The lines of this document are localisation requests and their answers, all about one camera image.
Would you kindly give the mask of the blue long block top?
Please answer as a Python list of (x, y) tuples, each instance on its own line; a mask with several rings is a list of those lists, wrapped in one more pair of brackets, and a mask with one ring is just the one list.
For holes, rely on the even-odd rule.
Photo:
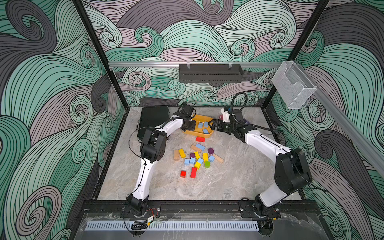
[(201, 145), (201, 144), (196, 144), (196, 147), (197, 148), (199, 148), (199, 149), (201, 149), (202, 151), (204, 151), (205, 150), (205, 146), (203, 146), (203, 145)]

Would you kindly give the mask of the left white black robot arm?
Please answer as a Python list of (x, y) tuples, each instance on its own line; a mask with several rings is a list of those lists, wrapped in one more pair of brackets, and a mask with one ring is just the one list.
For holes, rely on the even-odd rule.
[(178, 129), (184, 131), (191, 127), (195, 115), (195, 110), (190, 115), (178, 112), (156, 127), (144, 127), (144, 138), (140, 153), (137, 154), (141, 163), (138, 179), (134, 189), (126, 197), (128, 206), (135, 214), (142, 216), (147, 211), (151, 180), (158, 161), (166, 152), (167, 138)]

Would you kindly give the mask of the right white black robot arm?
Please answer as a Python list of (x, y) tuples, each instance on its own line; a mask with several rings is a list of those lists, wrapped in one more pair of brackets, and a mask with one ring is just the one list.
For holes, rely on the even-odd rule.
[(208, 122), (211, 130), (235, 136), (264, 154), (274, 164), (274, 182), (255, 197), (253, 208), (258, 218), (280, 217), (279, 211), (276, 210), (277, 204), (313, 181), (304, 152), (269, 139), (260, 132), (260, 129), (267, 128), (246, 122), (241, 110), (223, 108), (222, 115), (222, 120), (213, 119)]

